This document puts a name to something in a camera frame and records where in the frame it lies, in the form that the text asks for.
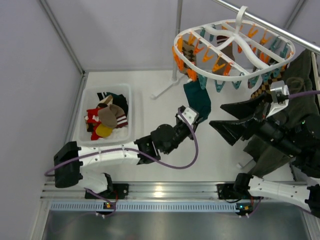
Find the dark teal sock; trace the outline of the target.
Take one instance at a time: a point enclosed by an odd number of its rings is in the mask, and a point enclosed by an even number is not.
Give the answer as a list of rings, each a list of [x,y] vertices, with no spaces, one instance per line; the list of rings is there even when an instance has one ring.
[[[211,113],[211,99],[206,89],[202,89],[198,81],[190,81],[183,85],[189,106],[198,113],[199,122],[208,119]]]

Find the plain brown ribbed sock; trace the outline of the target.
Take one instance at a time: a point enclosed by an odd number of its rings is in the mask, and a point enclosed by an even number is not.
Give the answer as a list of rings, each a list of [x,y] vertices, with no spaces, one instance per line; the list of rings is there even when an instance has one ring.
[[[124,110],[115,105],[110,104],[107,107],[101,108],[98,111],[98,116],[100,118],[101,124],[109,128],[122,128],[128,125],[127,116]]]

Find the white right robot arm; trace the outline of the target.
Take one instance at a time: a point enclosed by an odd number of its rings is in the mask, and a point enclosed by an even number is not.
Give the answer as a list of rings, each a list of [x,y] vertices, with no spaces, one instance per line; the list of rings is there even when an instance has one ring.
[[[254,99],[221,105],[221,109],[235,120],[212,120],[213,127],[225,141],[233,146],[238,140],[258,137],[286,157],[294,158],[293,165],[316,182],[320,181],[320,117],[307,114],[293,128],[276,122],[272,108],[285,108],[291,98],[279,94],[275,102],[262,94]],[[240,197],[263,197],[295,205],[315,217],[320,216],[320,185],[295,186],[265,180],[252,173],[239,173],[233,190]]]

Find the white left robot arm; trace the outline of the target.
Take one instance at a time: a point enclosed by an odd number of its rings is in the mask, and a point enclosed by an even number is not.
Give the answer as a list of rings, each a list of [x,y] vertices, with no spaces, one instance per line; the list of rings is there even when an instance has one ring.
[[[177,114],[175,126],[162,124],[150,135],[120,146],[79,146],[76,141],[66,143],[53,157],[54,185],[58,189],[79,186],[93,196],[107,197],[113,192],[111,176],[105,167],[121,164],[147,165],[157,163],[164,167],[183,170],[161,161],[160,154],[169,155],[186,139],[198,142],[195,131],[203,118]]]

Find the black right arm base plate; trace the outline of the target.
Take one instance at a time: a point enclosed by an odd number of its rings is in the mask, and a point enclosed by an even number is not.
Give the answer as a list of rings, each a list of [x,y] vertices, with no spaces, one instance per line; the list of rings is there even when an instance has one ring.
[[[234,185],[233,183],[220,183],[216,185],[218,199],[226,200],[229,202],[240,201],[240,200],[254,200],[263,199],[261,196],[252,196],[249,194],[249,186]]]

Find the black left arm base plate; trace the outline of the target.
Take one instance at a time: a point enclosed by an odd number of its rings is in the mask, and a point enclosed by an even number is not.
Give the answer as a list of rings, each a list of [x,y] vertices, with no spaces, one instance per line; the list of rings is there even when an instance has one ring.
[[[114,183],[112,190],[105,190],[100,193],[95,193],[91,190],[85,189],[85,199],[99,199],[98,196],[101,196],[108,200],[115,200],[116,198],[118,200],[125,199],[129,194],[129,184],[128,183]]]

